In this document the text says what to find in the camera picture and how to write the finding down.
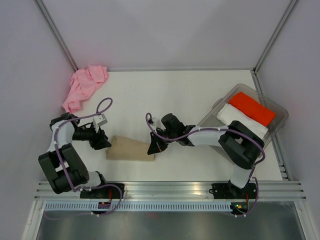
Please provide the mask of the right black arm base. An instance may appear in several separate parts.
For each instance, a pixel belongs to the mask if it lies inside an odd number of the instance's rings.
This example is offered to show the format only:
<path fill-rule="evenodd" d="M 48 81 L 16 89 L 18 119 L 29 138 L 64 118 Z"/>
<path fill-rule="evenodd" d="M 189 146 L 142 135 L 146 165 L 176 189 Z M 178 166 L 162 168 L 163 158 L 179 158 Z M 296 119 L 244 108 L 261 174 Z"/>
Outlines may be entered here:
<path fill-rule="evenodd" d="M 217 200 L 251 200 L 257 197 L 258 189 L 255 183 L 247 183 L 244 188 L 238 188 L 232 183 L 213 183 L 208 190 Z"/>

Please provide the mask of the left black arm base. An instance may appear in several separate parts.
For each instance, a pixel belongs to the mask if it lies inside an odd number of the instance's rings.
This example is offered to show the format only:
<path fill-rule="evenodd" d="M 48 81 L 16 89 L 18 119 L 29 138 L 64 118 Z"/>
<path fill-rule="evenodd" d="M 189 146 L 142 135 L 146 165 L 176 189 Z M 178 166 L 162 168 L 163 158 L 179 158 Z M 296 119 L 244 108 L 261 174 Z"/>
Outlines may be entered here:
<path fill-rule="evenodd" d="M 105 186 L 99 189 L 92 189 L 92 190 L 83 190 L 80 193 L 81 199 L 119 199 L 121 197 L 120 192 L 122 193 L 122 196 L 124 196 L 125 193 L 125 184 L 123 183 L 111 183 L 114 186 Z"/>

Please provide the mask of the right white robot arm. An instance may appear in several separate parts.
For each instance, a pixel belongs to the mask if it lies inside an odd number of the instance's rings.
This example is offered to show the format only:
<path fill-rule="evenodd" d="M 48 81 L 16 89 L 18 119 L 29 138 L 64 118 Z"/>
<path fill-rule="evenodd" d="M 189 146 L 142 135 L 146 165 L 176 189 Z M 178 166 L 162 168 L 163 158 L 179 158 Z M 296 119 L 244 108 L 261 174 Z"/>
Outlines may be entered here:
<path fill-rule="evenodd" d="M 149 112 L 145 120 L 150 129 L 148 155 L 162 153 L 174 142 L 184 147 L 222 148 L 234 164 L 228 192 L 235 198 L 246 192 L 246 185 L 253 175 L 258 157 L 261 156 L 262 160 L 266 157 L 264 141 L 237 120 L 220 127 L 201 127 L 184 125 L 175 115 L 168 113 L 160 121 L 164 129 L 156 127 L 156 121 Z"/>

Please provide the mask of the beige t shirt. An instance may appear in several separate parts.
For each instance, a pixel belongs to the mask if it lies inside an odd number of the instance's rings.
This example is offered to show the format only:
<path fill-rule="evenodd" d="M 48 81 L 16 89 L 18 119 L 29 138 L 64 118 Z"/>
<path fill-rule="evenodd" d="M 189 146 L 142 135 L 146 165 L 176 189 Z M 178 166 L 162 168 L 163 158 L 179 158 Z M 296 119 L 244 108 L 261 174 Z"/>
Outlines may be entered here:
<path fill-rule="evenodd" d="M 111 147 L 106 151 L 106 159 L 113 161 L 153 162 L 155 155 L 148 155 L 149 145 L 139 140 L 115 135 Z"/>

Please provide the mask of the white t shirt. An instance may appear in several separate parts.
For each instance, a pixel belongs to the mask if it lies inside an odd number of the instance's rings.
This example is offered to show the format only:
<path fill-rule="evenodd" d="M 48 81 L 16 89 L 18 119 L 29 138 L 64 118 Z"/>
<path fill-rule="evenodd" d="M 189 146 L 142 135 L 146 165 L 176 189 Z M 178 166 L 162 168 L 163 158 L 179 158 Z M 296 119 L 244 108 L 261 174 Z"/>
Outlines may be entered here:
<path fill-rule="evenodd" d="M 265 126 L 246 116 L 243 112 L 228 103 L 217 113 L 216 118 L 225 125 L 230 125 L 232 121 L 239 121 L 260 139 L 263 139 L 268 132 Z"/>

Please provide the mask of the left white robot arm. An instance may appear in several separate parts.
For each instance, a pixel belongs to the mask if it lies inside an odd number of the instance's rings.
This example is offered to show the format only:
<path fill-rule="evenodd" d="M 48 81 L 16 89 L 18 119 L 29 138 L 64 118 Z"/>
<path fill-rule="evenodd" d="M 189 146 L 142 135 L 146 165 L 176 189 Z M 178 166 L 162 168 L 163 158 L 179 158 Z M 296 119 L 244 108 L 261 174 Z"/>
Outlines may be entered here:
<path fill-rule="evenodd" d="M 64 113 L 51 120 L 52 139 L 47 152 L 38 157 L 40 167 L 56 194 L 92 191 L 98 198 L 109 193 L 109 185 L 99 171 L 88 171 L 73 146 L 73 141 L 87 141 L 94 150 L 110 148 L 105 131 L 104 114 L 95 115 L 92 122 L 79 126 L 80 118 Z"/>

